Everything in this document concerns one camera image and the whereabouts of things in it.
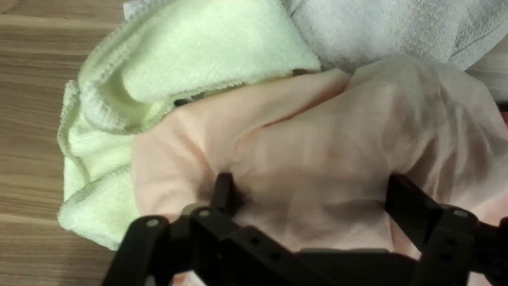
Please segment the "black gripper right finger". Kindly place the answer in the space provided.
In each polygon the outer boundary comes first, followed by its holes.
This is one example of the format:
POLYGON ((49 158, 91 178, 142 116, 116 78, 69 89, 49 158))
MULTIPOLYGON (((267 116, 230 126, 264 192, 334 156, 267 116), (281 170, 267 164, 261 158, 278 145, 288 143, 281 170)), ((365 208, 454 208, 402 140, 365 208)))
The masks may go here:
POLYGON ((472 272, 508 286, 508 218, 486 224, 435 202, 403 175, 389 178, 384 210, 421 251, 411 286, 467 286, 472 272))

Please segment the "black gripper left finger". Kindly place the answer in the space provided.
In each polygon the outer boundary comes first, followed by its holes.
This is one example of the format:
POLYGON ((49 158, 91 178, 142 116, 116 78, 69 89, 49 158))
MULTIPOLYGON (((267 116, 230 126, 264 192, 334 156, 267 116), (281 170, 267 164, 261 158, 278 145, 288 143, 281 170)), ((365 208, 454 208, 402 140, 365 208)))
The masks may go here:
POLYGON ((230 173, 216 178, 211 204, 170 223, 143 216, 127 229, 102 286, 175 286, 194 272, 207 286, 334 286, 334 280, 256 227, 232 221, 238 192, 230 173))

